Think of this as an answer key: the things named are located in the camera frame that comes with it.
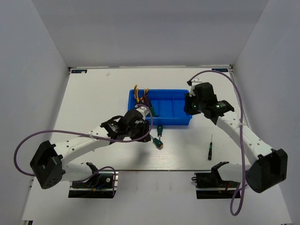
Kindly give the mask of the green hex key set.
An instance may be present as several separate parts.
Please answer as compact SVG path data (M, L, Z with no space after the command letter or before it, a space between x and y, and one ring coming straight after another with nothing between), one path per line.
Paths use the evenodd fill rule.
M151 112L151 114L152 114L153 117L158 117L158 114L156 114L154 106L152 105L151 100L149 99L148 96L146 96L144 105L146 105L147 107L149 107L150 112Z

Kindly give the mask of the yellow black needle-nose pliers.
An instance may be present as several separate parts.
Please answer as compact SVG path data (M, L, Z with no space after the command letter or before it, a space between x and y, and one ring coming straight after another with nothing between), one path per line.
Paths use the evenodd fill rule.
M148 92L149 92L149 89L144 89L142 96L140 97L140 103L142 103L142 104L145 103L145 99L146 99Z

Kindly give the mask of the green stubby phillips screwdriver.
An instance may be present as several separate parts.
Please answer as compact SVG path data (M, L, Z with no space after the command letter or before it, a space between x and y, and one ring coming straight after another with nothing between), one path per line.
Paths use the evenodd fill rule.
M150 137L151 137L153 143L155 144L155 146L156 146L158 149L162 149L162 148L163 148L163 143L162 143L159 139L153 137L152 135L150 135Z

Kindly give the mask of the yellow black combination pliers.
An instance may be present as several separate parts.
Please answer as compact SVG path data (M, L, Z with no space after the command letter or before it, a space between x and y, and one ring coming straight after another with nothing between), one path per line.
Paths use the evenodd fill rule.
M135 102L138 104L140 103L140 98L139 98L139 89L138 89L138 85L136 84L134 86L134 98L135 98Z

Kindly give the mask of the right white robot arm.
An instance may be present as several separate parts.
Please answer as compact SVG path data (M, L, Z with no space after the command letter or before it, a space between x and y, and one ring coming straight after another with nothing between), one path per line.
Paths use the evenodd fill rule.
M222 162L213 166L210 176L215 186L222 187L228 181L241 183L245 179L253 191L261 193L286 179L288 155L283 149L275 150L243 125L234 107L226 100L217 99L209 82L191 80L188 85L191 89L185 95L184 112L202 113L229 135L250 163L243 166Z

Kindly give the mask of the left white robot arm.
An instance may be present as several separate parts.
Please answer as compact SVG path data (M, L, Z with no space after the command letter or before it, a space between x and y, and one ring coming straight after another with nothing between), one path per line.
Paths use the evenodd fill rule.
M115 116L86 134L64 142L41 143L30 166L42 189L49 189L60 181L84 182L94 187L99 182L97 168L91 163L74 164L76 158L114 143L148 142L150 140L149 110L142 106L131 109L124 116Z

